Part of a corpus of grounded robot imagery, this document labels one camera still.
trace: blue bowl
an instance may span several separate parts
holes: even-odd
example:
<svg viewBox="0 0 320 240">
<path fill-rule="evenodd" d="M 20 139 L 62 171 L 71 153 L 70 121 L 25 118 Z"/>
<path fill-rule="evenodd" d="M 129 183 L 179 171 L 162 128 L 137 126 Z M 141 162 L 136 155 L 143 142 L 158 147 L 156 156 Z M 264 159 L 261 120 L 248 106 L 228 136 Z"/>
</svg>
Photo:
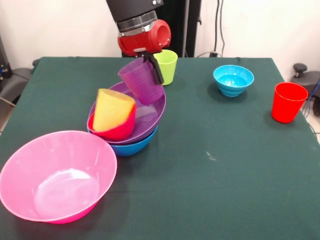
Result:
<svg viewBox="0 0 320 240">
<path fill-rule="evenodd" d="M 255 80 L 251 71 L 236 65 L 224 65 L 213 72 L 213 77 L 221 93 L 227 97 L 242 94 Z"/>
<path fill-rule="evenodd" d="M 128 156 L 135 155 L 148 145 L 148 143 L 151 141 L 151 139 L 156 134 L 157 129 L 158 129 L 158 127 L 156 127 L 156 129 L 147 138 L 145 138 L 139 142 L 129 144 L 129 145 L 112 145 L 112 144 L 110 144 L 110 146 L 114 150 L 115 155 L 117 155 L 119 157 L 128 157 Z"/>
</svg>

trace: red cup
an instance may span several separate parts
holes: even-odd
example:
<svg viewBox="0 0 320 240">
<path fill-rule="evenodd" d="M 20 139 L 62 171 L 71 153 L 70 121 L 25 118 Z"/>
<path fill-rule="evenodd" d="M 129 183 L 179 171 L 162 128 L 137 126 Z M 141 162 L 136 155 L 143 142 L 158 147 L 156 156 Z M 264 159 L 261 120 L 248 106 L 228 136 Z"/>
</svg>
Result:
<svg viewBox="0 0 320 240">
<path fill-rule="evenodd" d="M 279 83 L 274 90 L 272 117 L 283 124 L 293 122 L 308 98 L 308 91 L 293 82 Z"/>
<path fill-rule="evenodd" d="M 132 111 L 128 119 L 123 124 L 113 129 L 110 129 L 108 131 L 94 130 L 93 125 L 94 125 L 95 113 L 93 113 L 89 118 L 88 128 L 90 132 L 93 133 L 94 135 L 104 137 L 111 141 L 122 141 L 127 137 L 129 137 L 134 131 L 135 123 L 136 123 L 136 112 L 137 112 L 137 105 L 135 104 L 134 107 L 132 108 Z"/>
</svg>

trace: floor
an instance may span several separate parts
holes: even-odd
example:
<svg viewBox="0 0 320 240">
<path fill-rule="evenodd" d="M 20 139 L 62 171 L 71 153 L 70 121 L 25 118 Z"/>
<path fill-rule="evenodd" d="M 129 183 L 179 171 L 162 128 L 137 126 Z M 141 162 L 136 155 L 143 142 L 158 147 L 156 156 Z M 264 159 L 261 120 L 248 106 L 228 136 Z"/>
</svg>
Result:
<svg viewBox="0 0 320 240">
<path fill-rule="evenodd" d="M 15 109 L 14 107 L 8 106 L 6 108 L 6 110 L 4 111 L 4 113 L 2 113 L 0 115 L 0 136 L 1 136 L 2 131 L 5 129 L 6 124 L 9 120 L 11 114 L 13 113 L 14 109 Z M 314 132 L 316 133 L 315 136 L 317 137 L 317 140 L 320 144 L 320 117 L 315 117 L 313 114 L 313 111 L 311 110 L 310 114 L 306 118 L 306 120 L 314 129 Z"/>
</svg>

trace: lime green cup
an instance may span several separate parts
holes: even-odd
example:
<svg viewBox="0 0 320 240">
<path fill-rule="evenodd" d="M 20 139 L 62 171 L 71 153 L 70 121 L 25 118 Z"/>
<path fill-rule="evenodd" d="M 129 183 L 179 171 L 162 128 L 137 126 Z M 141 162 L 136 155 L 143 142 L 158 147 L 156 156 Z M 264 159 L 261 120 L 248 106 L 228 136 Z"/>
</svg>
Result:
<svg viewBox="0 0 320 240">
<path fill-rule="evenodd" d="M 164 83 L 162 85 L 169 85 L 173 82 L 178 61 L 178 55 L 174 51 L 162 50 L 160 53 L 154 54 L 158 61 Z"/>
</svg>

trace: red bowl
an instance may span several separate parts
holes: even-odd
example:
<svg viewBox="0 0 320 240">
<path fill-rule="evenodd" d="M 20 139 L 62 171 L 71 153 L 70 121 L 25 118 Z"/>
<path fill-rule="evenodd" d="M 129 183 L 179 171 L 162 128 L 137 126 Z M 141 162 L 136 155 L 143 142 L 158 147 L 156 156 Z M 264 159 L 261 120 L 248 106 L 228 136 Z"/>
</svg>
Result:
<svg viewBox="0 0 320 240">
<path fill-rule="evenodd" d="M 95 131 L 94 130 L 93 125 L 94 125 L 95 113 L 93 112 L 93 114 L 90 116 L 90 119 L 88 122 L 89 130 L 93 134 L 100 136 L 100 137 L 104 137 L 108 140 L 121 141 L 121 140 L 129 137 L 132 134 L 132 132 L 134 131 L 135 123 L 136 123 L 136 112 L 137 112 L 137 106 L 134 105 L 128 119 L 123 124 L 121 124 L 115 128 L 112 128 L 108 131 Z"/>
</svg>

